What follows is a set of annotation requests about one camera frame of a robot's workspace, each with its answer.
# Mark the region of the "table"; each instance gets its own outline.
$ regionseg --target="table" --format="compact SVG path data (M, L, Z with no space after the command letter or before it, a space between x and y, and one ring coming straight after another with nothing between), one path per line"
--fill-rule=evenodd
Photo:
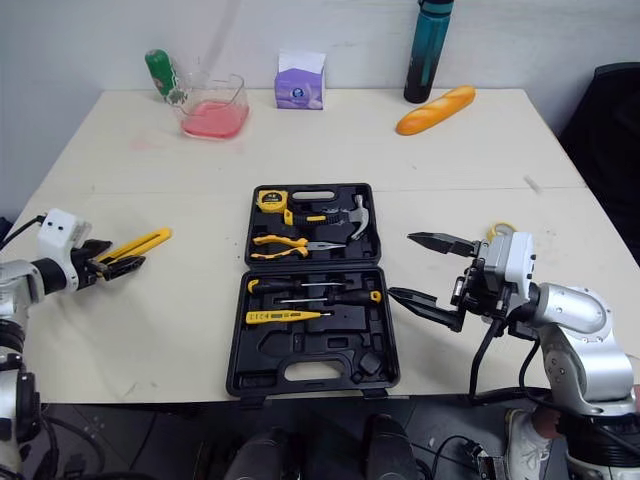
M393 131L410 109L398 90L330 90L323 112L276 110L272 97L250 91L244 130L211 142L182 136L151 92L102 94L18 223L57 206L92 222L93 238L121 244L162 226L174 237L135 275L31 310L25 353L43 401L230 399L251 191L270 183L370 183L388 286L443 305L468 259L427 251L406 234L478 239L492 222L512 222L535 236L534 279L596 290L614 310L620 344L640 356L640 271L523 91L480 90L467 109L413 137ZM4 259L34 258L36 233ZM466 391L486 325L470 316L454 334L395 303L392 313L402 378L390 393ZM496 340L479 388L515 385L529 348ZM541 365L534 360L529 384L547 384Z

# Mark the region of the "pink liquid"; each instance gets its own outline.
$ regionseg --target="pink liquid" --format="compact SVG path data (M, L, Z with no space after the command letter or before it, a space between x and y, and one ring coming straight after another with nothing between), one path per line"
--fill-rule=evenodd
M206 100L182 121L182 130L196 137L231 138L240 131L248 113L248 105Z

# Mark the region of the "toolbox latch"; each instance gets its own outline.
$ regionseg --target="toolbox latch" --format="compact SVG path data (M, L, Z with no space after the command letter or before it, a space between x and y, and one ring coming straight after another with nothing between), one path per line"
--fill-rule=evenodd
M259 410L264 406L264 396L242 397L240 399L240 408L242 410Z
M389 394L384 388L371 388L362 390L362 396L365 400L380 400L382 398L387 398Z

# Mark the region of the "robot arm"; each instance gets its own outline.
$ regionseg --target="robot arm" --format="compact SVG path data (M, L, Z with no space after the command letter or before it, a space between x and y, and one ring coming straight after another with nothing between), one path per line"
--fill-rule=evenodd
M91 225L52 209L38 233L33 262L0 263L0 478L21 478L19 444L33 439L41 427L40 396L35 376L22 355L29 307L55 292L74 292L139 268L145 258L131 256L105 265L94 257L111 242L84 238Z
M473 258L456 280L451 298L456 308L441 309L435 297L414 290L391 288L389 294L417 315L456 332L471 312L492 323L488 335L508 331L540 342L552 405L563 412L559 429L567 437L572 478L640 478L633 371L616 343L606 303L586 288L533 283L536 256L528 233L496 236L491 243L438 233L409 238L440 253ZM476 358L483 353L481 348ZM473 381L470 394L475 395Z

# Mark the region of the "purple tissue box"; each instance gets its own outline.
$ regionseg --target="purple tissue box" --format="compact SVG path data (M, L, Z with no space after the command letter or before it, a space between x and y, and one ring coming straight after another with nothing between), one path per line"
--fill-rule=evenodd
M278 108L322 110L324 54L281 52L275 93ZM304 68L291 68L298 65Z

